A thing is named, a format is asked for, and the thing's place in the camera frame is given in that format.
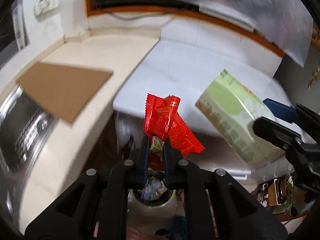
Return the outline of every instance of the brown cardboard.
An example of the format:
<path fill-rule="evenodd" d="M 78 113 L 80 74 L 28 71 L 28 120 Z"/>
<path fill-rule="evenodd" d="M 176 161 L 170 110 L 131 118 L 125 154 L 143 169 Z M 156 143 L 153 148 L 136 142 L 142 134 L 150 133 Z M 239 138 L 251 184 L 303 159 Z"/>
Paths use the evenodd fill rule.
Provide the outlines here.
<path fill-rule="evenodd" d="M 112 72 L 35 63 L 17 84 L 41 107 L 72 123 Z"/>

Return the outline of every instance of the red candy wrapper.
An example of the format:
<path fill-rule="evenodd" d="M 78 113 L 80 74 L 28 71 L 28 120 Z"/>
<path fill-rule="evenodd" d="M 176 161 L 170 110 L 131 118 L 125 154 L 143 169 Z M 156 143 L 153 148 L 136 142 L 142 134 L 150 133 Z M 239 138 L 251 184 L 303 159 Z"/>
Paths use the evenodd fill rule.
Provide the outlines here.
<path fill-rule="evenodd" d="M 148 94 L 143 130 L 150 140 L 154 135 L 158 136 L 163 142 L 166 140 L 179 103 L 180 98 L 175 96 L 168 96 L 163 99 Z"/>
<path fill-rule="evenodd" d="M 204 146 L 198 141 L 178 113 L 174 117 L 169 131 L 169 138 L 171 147 L 180 150 L 183 158 L 189 153 L 200 153 L 204 150 Z"/>
<path fill-rule="evenodd" d="M 150 140 L 154 135 L 162 141 L 169 136 L 171 147 L 180 150 L 182 157 L 186 157 L 189 153 L 202 152 L 204 147 L 178 114 L 179 103 L 180 98 L 175 96 L 163 99 L 148 94 L 143 130 Z M 149 154 L 149 167 L 156 171 L 164 170 L 160 157 L 153 153 Z"/>

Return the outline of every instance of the white power socket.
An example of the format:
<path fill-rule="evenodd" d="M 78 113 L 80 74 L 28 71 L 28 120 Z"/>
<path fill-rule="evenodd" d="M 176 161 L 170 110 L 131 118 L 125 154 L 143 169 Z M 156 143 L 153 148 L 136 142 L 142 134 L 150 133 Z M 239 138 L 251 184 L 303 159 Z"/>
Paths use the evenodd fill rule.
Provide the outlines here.
<path fill-rule="evenodd" d="M 35 15 L 38 17 L 39 15 L 51 11 L 58 7 L 57 0 L 37 0 L 35 4 Z"/>

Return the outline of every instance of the screw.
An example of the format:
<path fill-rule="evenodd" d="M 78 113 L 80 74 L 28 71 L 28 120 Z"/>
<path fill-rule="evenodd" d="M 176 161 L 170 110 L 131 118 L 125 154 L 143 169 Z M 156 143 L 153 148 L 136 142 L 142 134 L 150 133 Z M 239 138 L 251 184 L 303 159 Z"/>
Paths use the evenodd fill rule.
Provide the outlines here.
<path fill-rule="evenodd" d="M 88 176 L 93 176 L 94 174 L 96 174 L 96 172 L 97 171 L 95 169 L 88 169 L 86 173 Z"/>
<path fill-rule="evenodd" d="M 132 166 L 132 165 L 133 165 L 133 160 L 125 160 L 125 161 L 123 162 L 123 164 L 124 164 L 125 166 Z"/>
<path fill-rule="evenodd" d="M 224 176 L 226 174 L 226 171 L 224 169 L 217 169 L 216 173 L 219 176 Z"/>
<path fill-rule="evenodd" d="M 181 159 L 178 163 L 179 163 L 179 165 L 181 165 L 181 166 L 187 166 L 187 165 L 188 165 L 188 161 L 185 160 L 185 159 Z"/>
<path fill-rule="evenodd" d="M 298 144 L 301 144 L 301 139 L 299 137 L 296 137 L 295 140 Z"/>

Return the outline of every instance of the stainless steel sink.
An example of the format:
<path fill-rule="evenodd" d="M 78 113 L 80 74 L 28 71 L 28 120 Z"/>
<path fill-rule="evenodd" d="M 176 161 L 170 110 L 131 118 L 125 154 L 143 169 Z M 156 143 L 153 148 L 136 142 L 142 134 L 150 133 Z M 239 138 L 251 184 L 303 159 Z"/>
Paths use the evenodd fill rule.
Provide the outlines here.
<path fill-rule="evenodd" d="M 15 226 L 25 182 L 55 123 L 19 86 L 0 106 L 0 205 Z"/>

